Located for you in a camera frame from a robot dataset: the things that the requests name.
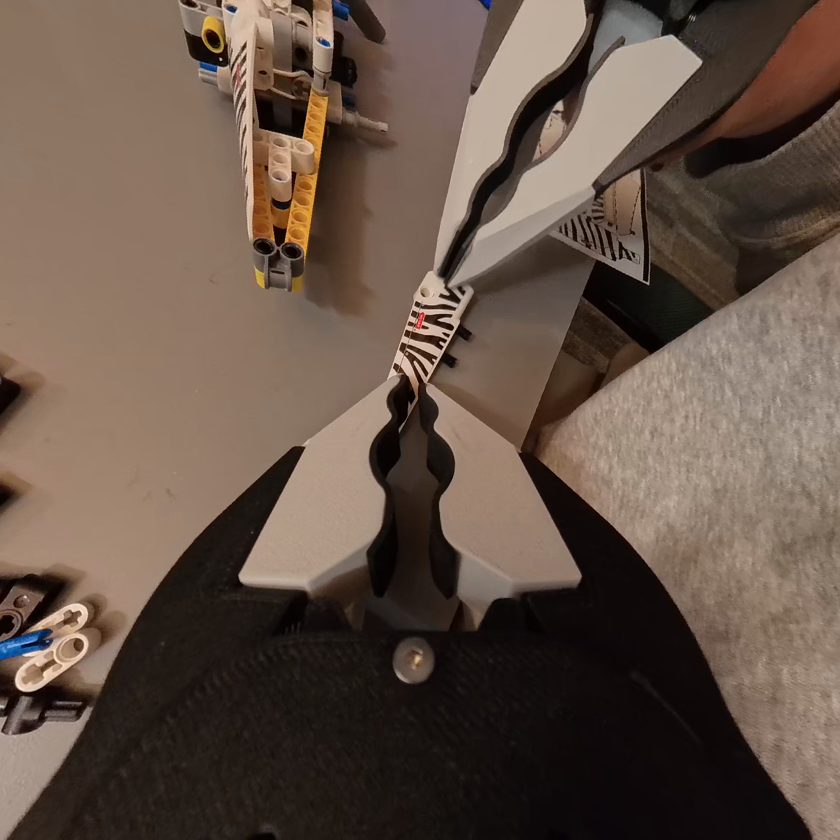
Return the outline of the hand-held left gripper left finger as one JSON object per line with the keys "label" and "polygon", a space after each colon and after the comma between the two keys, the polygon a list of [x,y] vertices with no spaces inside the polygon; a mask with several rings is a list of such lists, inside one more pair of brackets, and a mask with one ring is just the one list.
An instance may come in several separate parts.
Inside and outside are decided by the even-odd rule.
{"label": "hand-held left gripper left finger", "polygon": [[414,395],[409,380],[386,380],[297,451],[238,574],[242,585],[336,601],[387,592],[398,554],[387,477]]}

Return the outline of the zebra sticker sheet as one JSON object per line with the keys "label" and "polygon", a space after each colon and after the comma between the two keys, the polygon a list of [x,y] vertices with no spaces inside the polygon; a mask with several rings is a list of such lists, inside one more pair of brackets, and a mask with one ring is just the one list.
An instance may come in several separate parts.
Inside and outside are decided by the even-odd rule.
{"label": "zebra sticker sheet", "polygon": [[650,254],[644,172],[625,175],[549,234],[648,286]]}

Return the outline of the person's right forearm grey sleeve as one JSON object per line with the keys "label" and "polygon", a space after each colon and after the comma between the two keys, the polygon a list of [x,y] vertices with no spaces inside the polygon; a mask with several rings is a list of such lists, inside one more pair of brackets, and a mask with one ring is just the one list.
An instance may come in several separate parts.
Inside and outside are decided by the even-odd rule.
{"label": "person's right forearm grey sleeve", "polygon": [[838,98],[767,133],[714,140],[684,168],[712,201],[745,295],[838,232]]}

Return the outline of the person's right hand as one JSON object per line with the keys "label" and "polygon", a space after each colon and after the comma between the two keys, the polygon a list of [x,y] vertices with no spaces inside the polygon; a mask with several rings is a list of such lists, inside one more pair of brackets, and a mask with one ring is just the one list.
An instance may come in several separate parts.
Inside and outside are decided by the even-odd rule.
{"label": "person's right hand", "polygon": [[777,130],[839,89],[839,2],[817,2],[793,27],[768,64],[719,119],[715,135],[740,140]]}

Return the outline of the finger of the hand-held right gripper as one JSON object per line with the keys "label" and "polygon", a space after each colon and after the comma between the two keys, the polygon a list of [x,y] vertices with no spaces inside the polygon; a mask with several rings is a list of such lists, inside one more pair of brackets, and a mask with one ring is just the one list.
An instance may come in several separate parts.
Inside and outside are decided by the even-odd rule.
{"label": "finger of the hand-held right gripper", "polygon": [[561,140],[525,169],[498,215],[478,226],[452,284],[475,282],[590,204],[597,179],[700,66],[673,35],[616,41],[586,79]]}
{"label": "finger of the hand-held right gripper", "polygon": [[454,279],[492,197],[529,163],[541,121],[582,79],[595,2],[500,3],[490,11],[437,235],[435,271]]}

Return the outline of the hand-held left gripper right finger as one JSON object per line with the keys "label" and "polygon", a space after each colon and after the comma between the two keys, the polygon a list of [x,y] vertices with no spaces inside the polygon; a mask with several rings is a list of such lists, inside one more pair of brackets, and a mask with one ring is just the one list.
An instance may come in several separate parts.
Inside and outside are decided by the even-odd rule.
{"label": "hand-held left gripper right finger", "polygon": [[472,621],[491,604],[573,589],[582,574],[517,448],[437,387],[418,401],[427,469],[433,581]]}

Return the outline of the lego helicopter model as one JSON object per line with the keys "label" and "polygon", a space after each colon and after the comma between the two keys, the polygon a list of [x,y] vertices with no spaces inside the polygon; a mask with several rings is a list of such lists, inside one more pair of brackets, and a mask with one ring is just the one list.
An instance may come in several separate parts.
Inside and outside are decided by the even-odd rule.
{"label": "lego helicopter model", "polygon": [[355,108],[355,62],[336,21],[381,44],[368,2],[180,1],[189,55],[231,97],[255,278],[300,291],[329,123],[387,133]]}

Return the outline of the pile of loose lego pieces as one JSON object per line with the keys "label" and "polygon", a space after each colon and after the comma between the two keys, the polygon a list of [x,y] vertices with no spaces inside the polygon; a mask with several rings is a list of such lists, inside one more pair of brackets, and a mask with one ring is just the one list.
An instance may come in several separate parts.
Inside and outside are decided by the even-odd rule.
{"label": "pile of loose lego pieces", "polygon": [[27,736],[45,725],[77,723],[91,706],[60,681],[101,644],[90,599],[58,605],[54,576],[3,577],[1,732]]}

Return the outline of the zebra striped lego panel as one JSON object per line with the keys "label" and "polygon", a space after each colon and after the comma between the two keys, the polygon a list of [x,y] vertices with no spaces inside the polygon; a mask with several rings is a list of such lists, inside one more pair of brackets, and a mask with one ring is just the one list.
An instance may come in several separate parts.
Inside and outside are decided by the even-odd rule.
{"label": "zebra striped lego panel", "polygon": [[473,295],[471,286],[449,288],[433,271],[416,289],[389,373],[404,375],[409,381],[409,406],[417,402],[420,385],[429,383],[440,364],[456,367],[458,362],[448,347],[453,339],[472,338],[462,320]]}

